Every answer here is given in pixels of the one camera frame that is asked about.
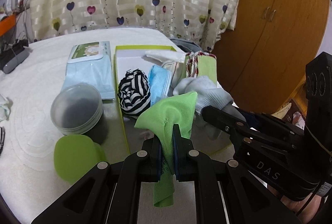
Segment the wardrobe door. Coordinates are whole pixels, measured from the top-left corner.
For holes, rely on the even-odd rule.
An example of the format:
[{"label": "wardrobe door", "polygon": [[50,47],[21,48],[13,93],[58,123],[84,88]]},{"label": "wardrobe door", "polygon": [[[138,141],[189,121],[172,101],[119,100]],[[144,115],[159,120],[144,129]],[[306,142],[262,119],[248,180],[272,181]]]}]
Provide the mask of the wardrobe door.
[{"label": "wardrobe door", "polygon": [[322,41],[329,0],[275,0],[263,34],[231,90],[243,109],[274,113],[305,75]]},{"label": "wardrobe door", "polygon": [[273,0],[240,0],[235,30],[226,30],[215,44],[218,81],[230,91],[247,64],[266,24]]}]

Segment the white wall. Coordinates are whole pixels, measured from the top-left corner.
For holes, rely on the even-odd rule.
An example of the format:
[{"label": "white wall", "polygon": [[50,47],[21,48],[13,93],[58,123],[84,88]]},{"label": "white wall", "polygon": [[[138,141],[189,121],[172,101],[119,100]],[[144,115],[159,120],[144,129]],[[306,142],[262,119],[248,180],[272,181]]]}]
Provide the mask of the white wall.
[{"label": "white wall", "polygon": [[318,49],[317,55],[319,55],[323,51],[325,51],[329,54],[332,54],[332,2],[331,2],[331,0],[330,0],[330,11],[329,11],[328,19],[327,19],[325,33],[323,36],[322,43],[320,44],[320,47]]}]

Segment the hand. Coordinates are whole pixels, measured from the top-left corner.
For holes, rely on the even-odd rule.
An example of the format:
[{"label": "hand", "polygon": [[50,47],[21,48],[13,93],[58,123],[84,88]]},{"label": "hand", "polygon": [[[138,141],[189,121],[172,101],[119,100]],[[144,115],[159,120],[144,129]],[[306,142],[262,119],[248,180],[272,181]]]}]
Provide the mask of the hand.
[{"label": "hand", "polygon": [[[287,206],[287,208],[294,213],[297,213],[301,207],[306,203],[308,198],[311,196],[308,195],[303,201],[292,201],[286,196],[281,195],[278,191],[276,191],[273,187],[268,185],[268,190],[270,190],[273,195],[275,195],[277,198],[280,199],[280,201]],[[307,205],[307,207],[298,215],[298,218],[302,221],[303,224],[308,223],[310,220],[313,219],[316,212],[318,211],[319,205],[320,205],[321,197],[318,195],[315,195],[313,199],[310,201],[310,203]]]}]

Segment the cabinet handle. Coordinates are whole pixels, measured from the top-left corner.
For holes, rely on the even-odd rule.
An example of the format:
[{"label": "cabinet handle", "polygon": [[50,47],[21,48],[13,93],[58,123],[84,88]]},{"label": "cabinet handle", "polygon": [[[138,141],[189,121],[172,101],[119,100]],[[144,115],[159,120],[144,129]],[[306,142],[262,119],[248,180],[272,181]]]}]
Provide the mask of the cabinet handle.
[{"label": "cabinet handle", "polygon": [[270,7],[267,7],[264,11],[263,18],[266,19],[266,15],[268,14]]},{"label": "cabinet handle", "polygon": [[269,22],[272,22],[275,12],[276,12],[276,10],[273,10],[273,11],[271,12]]}]

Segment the striped item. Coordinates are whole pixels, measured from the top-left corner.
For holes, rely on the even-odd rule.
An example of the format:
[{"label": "striped item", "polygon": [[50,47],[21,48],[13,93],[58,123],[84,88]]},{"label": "striped item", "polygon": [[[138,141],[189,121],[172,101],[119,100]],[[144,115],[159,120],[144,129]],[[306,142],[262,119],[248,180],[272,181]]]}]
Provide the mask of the striped item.
[{"label": "striped item", "polygon": [[148,79],[139,69],[127,71],[118,88],[121,110],[135,119],[150,108],[151,97]]}]

